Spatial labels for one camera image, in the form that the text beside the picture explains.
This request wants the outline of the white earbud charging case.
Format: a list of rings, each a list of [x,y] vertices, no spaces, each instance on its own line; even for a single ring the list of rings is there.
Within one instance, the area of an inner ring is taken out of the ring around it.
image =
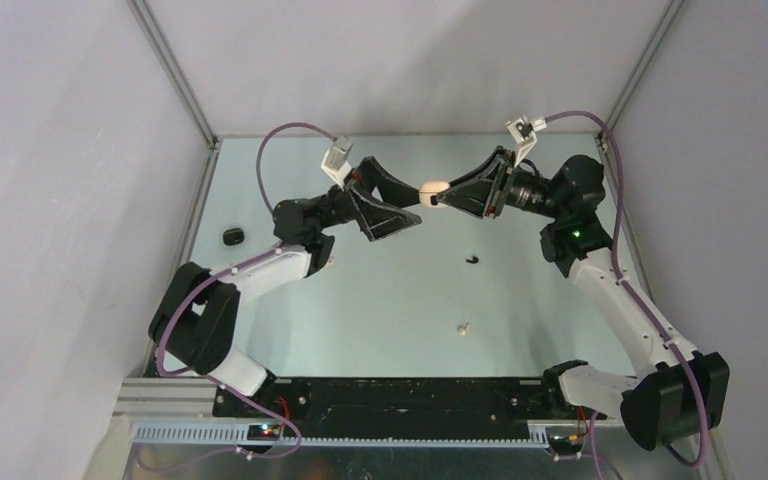
[[[423,183],[418,188],[419,204],[427,208],[444,208],[445,205],[438,200],[438,196],[450,188],[446,181],[432,180]]]

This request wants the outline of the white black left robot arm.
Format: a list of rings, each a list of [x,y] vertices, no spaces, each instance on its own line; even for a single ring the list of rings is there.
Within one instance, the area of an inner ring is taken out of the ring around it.
[[[421,222],[410,210],[420,202],[418,189],[374,157],[339,172],[342,182],[326,193],[274,206],[278,241],[266,251],[227,267],[188,262],[176,270],[148,327],[159,360],[171,355],[186,371],[235,390],[238,404],[252,416],[272,411],[272,373],[234,345],[239,308],[325,268],[335,243],[327,228],[354,222],[377,241]]]

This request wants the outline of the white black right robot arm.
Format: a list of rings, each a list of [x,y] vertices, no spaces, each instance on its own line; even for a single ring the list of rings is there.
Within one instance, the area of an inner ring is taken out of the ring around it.
[[[597,215],[605,197],[604,167],[591,157],[572,156],[547,179],[499,147],[431,194],[430,203],[479,219],[505,208],[549,218],[540,232],[545,260],[595,305],[634,374],[564,362],[544,372],[543,408],[556,418],[582,407],[619,419],[638,446],[652,451],[720,425],[730,368],[719,353],[702,353],[632,284]]]

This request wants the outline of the black earbud charging case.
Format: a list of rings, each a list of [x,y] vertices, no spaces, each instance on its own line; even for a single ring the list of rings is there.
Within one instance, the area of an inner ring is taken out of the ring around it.
[[[222,233],[222,243],[226,246],[235,246],[245,241],[245,232],[242,228],[229,228]]]

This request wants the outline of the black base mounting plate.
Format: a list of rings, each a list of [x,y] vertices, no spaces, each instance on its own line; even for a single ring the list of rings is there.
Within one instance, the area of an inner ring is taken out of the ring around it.
[[[511,438],[540,421],[583,420],[585,407],[562,402],[537,377],[279,378],[255,395],[308,435],[363,438]]]

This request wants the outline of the left controller board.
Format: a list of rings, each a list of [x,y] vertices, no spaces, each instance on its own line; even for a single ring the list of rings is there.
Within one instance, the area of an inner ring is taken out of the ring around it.
[[[275,425],[252,425],[247,432],[249,441],[278,441],[282,438],[282,428]]]

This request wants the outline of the controller board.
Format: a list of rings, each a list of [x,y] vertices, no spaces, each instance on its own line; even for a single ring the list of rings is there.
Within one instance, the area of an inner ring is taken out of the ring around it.
[[[247,432],[249,441],[278,441],[282,438],[282,428],[275,425],[252,425]]]
[[[548,439],[548,451],[553,456],[576,457],[582,453],[585,440],[580,434],[552,436]]]

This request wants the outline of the right controller board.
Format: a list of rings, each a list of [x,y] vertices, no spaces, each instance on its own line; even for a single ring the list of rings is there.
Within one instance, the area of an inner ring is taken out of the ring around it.
[[[582,453],[585,440],[580,434],[552,436],[548,439],[548,451],[553,456],[576,457]]]

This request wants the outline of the aluminium frame post right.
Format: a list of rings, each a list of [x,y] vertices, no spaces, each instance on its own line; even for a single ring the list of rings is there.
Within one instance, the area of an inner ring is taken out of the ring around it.
[[[650,71],[687,4],[688,1],[686,0],[669,0],[666,3],[605,120],[607,126],[613,131],[616,130],[625,111],[631,104],[638,87]]]

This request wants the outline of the aluminium frame post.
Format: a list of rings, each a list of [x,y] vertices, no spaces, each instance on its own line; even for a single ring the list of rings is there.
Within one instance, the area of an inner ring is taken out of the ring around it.
[[[666,3],[605,120],[607,126],[613,131],[616,130],[625,111],[631,104],[638,87],[650,71],[687,4],[688,1],[686,0],[669,0]]]
[[[209,149],[213,149],[218,143],[218,136],[210,125],[196,92],[178,61],[150,2],[146,0],[127,0],[126,3],[142,30],[149,47],[154,52],[161,69],[166,74],[186,113],[196,127],[200,138]]]

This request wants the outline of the aluminium frame post left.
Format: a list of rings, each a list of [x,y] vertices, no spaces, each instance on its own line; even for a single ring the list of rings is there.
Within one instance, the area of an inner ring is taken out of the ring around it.
[[[213,149],[218,143],[218,136],[210,125],[196,92],[178,61],[150,2],[146,0],[127,0],[126,3],[142,30],[149,47],[154,52],[161,69],[166,74],[186,113],[196,127],[200,138],[209,149]]]

